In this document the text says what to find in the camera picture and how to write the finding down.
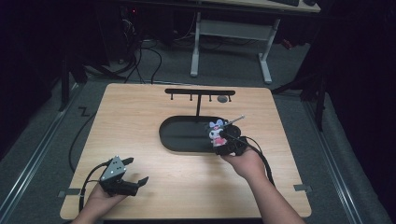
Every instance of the metal bar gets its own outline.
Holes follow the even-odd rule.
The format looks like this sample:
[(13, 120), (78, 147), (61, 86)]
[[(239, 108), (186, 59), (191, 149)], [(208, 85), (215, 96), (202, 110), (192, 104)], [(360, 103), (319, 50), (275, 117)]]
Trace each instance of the metal bar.
[(7, 220), (11, 216), (15, 207), (18, 205), (18, 202), (20, 201), (23, 193), (26, 191), (27, 187), (35, 176), (35, 172), (37, 171), (41, 162), (44, 160), (44, 157), (49, 150), (50, 142), (56, 131), (59, 129), (59, 126), (64, 119), (65, 113), (67, 112), (68, 108), (70, 107), (71, 103), (76, 98), (78, 93), (80, 93), (81, 89), (82, 88), (79, 88), (78, 84), (75, 84), (73, 86), (72, 90), (76, 91), (76, 94), (73, 94), (74, 96), (71, 98), (69, 104), (65, 107), (65, 109), (58, 112), (58, 115), (51, 123), (44, 137), (41, 139), (40, 143), (35, 149), (33, 156), (28, 161), (25, 168), (18, 177), (16, 183), (14, 184), (13, 188), (9, 192), (6, 199), (3, 201), (0, 207), (0, 214), (2, 214), (2, 216), (0, 216), (0, 223), (7, 223)]
[(194, 50), (192, 52), (192, 60), (191, 60), (191, 72), (190, 75), (192, 77), (198, 76), (198, 68), (199, 68), (199, 38), (201, 34), (201, 12), (197, 12), (197, 20), (195, 23), (195, 40), (194, 40)]
[(199, 117), (199, 112), (201, 110), (201, 98), (202, 98), (202, 94), (198, 94), (198, 102), (197, 102), (197, 113), (196, 113), (196, 117)]
[(193, 90), (193, 89), (172, 89), (165, 90), (167, 94), (183, 94), (183, 95), (235, 95), (235, 91), (214, 91), (214, 90)]
[(350, 194), (349, 188), (338, 168), (338, 165), (332, 156), (332, 151), (327, 143), (324, 133), (321, 132), (315, 122), (315, 112), (311, 104), (308, 102), (302, 102), (305, 112), (308, 114), (310, 123), (315, 129), (319, 142), (321, 143), (321, 149), (323, 153), (323, 159), (329, 169), (329, 174), (334, 183), (335, 189), (340, 197), (341, 204), (344, 206), (346, 216), (349, 219), (349, 223), (363, 223), (361, 215), (356, 204), (353, 201), (352, 195)]

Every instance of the human hand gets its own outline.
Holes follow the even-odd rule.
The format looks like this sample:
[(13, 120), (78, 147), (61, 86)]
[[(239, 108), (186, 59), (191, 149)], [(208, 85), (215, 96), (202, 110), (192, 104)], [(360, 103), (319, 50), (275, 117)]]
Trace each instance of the human hand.
[(127, 195), (114, 195), (111, 197), (102, 189), (100, 184), (96, 184), (84, 208), (72, 223), (94, 223), (126, 197)]
[(247, 147), (241, 156), (226, 155), (221, 157), (230, 163), (236, 173), (244, 177), (247, 181), (253, 178), (266, 178), (265, 166), (262, 159), (250, 147)]

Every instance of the wooden tabletop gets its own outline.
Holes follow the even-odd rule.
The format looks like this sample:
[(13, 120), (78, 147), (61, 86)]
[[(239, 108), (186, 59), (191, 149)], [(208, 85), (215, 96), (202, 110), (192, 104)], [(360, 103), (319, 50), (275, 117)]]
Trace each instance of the wooden tabletop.
[(299, 6), (293, 7), (288, 6), (285, 4), (280, 4), (268, 0), (201, 0), (202, 2), (208, 3), (218, 3), (218, 4), (231, 4), (231, 5), (238, 5), (244, 7), (265, 7), (265, 8), (272, 8), (272, 9), (281, 9), (281, 10), (288, 10), (288, 11), (296, 11), (296, 12), (320, 12), (320, 7), (318, 4), (314, 6), (309, 6), (300, 0)]
[[(234, 218), (260, 217), (247, 182), (232, 166), (214, 153), (181, 153), (168, 150), (160, 141), (159, 128), (171, 116), (194, 116), (197, 97), (166, 94), (166, 88), (232, 90), (232, 101), (220, 103), (202, 97), (201, 115), (232, 120), (242, 135), (261, 146), (271, 165), (276, 187), (302, 217), (311, 214), (290, 146), (273, 96), (265, 88), (110, 84), (92, 125), (70, 189), (80, 189), (96, 165), (116, 155), (134, 158), (123, 180), (137, 182), (149, 176), (135, 197), (128, 197), (106, 219)], [(98, 170), (92, 179), (98, 179)], [(89, 195), (95, 183), (89, 183)], [(78, 196), (64, 200), (61, 217), (78, 214)]]

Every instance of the wire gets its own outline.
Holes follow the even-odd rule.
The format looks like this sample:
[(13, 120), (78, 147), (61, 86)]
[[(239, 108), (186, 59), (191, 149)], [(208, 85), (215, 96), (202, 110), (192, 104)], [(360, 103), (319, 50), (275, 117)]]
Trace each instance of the wire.
[(178, 41), (174, 41), (173, 43), (176, 44), (176, 45), (178, 45), (178, 46), (181, 46), (181, 47), (189, 47), (189, 46), (192, 46), (192, 45), (195, 44), (195, 42), (194, 42), (193, 40), (190, 41), (190, 43), (188, 43), (188, 44), (180, 44), (179, 42), (181, 42), (181, 41), (186, 41), (186, 40), (188, 40), (188, 39), (190, 39), (190, 38), (192, 38), (192, 37), (193, 37), (193, 35), (192, 35), (192, 36), (188, 36), (188, 37), (186, 37), (186, 38), (184, 38), (184, 39), (179, 39)]
[(68, 155), (69, 166), (70, 166), (70, 169), (72, 170), (73, 173), (76, 171), (76, 169), (73, 167), (73, 164), (72, 164), (72, 150), (73, 150), (74, 144), (77, 142), (77, 139), (78, 139), (79, 135), (81, 134), (82, 130), (85, 128), (85, 126), (87, 126), (88, 122), (90, 122), (90, 120), (91, 120), (93, 117), (95, 117), (96, 113), (97, 113), (97, 112), (94, 112), (94, 113), (85, 121), (85, 123), (81, 126), (81, 128), (78, 130), (78, 133), (76, 134), (76, 136), (75, 136), (75, 138), (74, 138), (74, 140), (73, 140), (72, 145), (71, 145), (70, 148), (69, 148), (69, 155)]
[(191, 30), (192, 30), (192, 27), (194, 26), (196, 15), (197, 15), (197, 13), (195, 12), (194, 15), (192, 16), (192, 22), (191, 22), (189, 31), (185, 35), (183, 35), (181, 38), (175, 39), (174, 41), (182, 40), (182, 39), (185, 39), (185, 38), (190, 38), (190, 37), (193, 36), (193, 35), (190, 35), (190, 33), (191, 33)]
[(140, 75), (140, 72), (139, 72), (139, 68), (138, 68), (138, 67), (136, 67), (136, 72), (137, 72), (137, 75), (138, 75), (139, 78), (140, 78), (140, 84), (146, 84), (145, 80), (142, 78), (142, 75)]
[(141, 47), (142, 47), (142, 43), (140, 43), (140, 46), (139, 46), (139, 60), (137, 60), (135, 66), (134, 66), (134, 69), (132, 69), (132, 71), (129, 73), (129, 75), (127, 76), (127, 78), (125, 78), (124, 83), (127, 83), (127, 82), (128, 82), (129, 77), (132, 75), (132, 73), (134, 72), (134, 70), (137, 69), (137, 66), (140, 64), (140, 62), (141, 62), (141, 60), (142, 60), (142, 48), (141, 48)]
[(151, 85), (152, 85), (152, 84), (154, 84), (154, 76), (160, 69), (161, 64), (163, 63), (163, 57), (161, 56), (161, 54), (159, 52), (155, 51), (154, 49), (146, 49), (146, 50), (150, 50), (150, 51), (156, 53), (160, 57), (160, 63), (158, 64), (157, 69), (155, 69), (154, 73), (151, 75)]
[(91, 175), (93, 174), (93, 172), (95, 172), (97, 169), (103, 167), (103, 166), (108, 166), (111, 163), (111, 160), (107, 161), (107, 162), (103, 162), (99, 165), (97, 165), (95, 168), (93, 168), (90, 173), (88, 174), (87, 178), (84, 181), (84, 184), (82, 185), (81, 191), (79, 192), (79, 205), (78, 205), (78, 211), (81, 212), (82, 208), (84, 207), (84, 196), (85, 196), (85, 191), (86, 191), (86, 187), (87, 184), (89, 182), (92, 182), (90, 180)]
[(224, 43), (226, 43), (226, 44), (239, 45), (239, 46), (245, 46), (245, 45), (254, 44), (254, 43), (258, 42), (258, 40), (249, 39), (246, 42), (238, 43), (238, 42), (235, 42), (235, 41), (231, 41), (230, 39), (233, 39), (233, 38), (223, 38), (222, 41)]
[(257, 144), (257, 142), (256, 142), (255, 140), (253, 140), (252, 138), (246, 137), (246, 138), (252, 140), (252, 141), (260, 148), (260, 150), (258, 150), (257, 148), (255, 148), (255, 147), (252, 146), (251, 144), (249, 144), (249, 143), (247, 143), (247, 142), (244, 142), (244, 141), (240, 140), (239, 138), (235, 138), (234, 136), (232, 136), (232, 135), (230, 135), (230, 134), (227, 134), (226, 132), (223, 132), (223, 133), (226, 134), (228, 137), (232, 138), (233, 140), (238, 141), (238, 142), (240, 142), (240, 143), (242, 143), (242, 144), (247, 145), (248, 147), (250, 147), (251, 149), (253, 149), (257, 154), (259, 154), (260, 158), (262, 159), (262, 162), (264, 163), (265, 171), (266, 171), (267, 176), (268, 176), (268, 180), (269, 180), (273, 185), (275, 185), (274, 178), (273, 178), (273, 176), (272, 176), (272, 171), (271, 171), (270, 164), (268, 163), (268, 160), (265, 158), (264, 154), (262, 154), (262, 149), (260, 148), (259, 144)]
[(222, 38), (221, 38), (221, 37), (218, 37), (218, 36), (207, 36), (206, 38), (203, 38), (203, 40), (204, 40), (204, 39), (205, 39), (209, 44), (212, 44), (212, 43), (215, 42), (215, 41), (211, 41), (211, 40), (219, 39), (219, 41), (218, 41), (218, 43), (217, 43), (217, 46), (215, 46), (215, 47), (213, 47), (213, 48), (206, 48), (206, 47), (203, 46), (203, 44), (200, 44), (199, 47), (200, 47), (201, 49), (214, 50), (214, 49), (220, 48), (220, 47), (223, 45)]

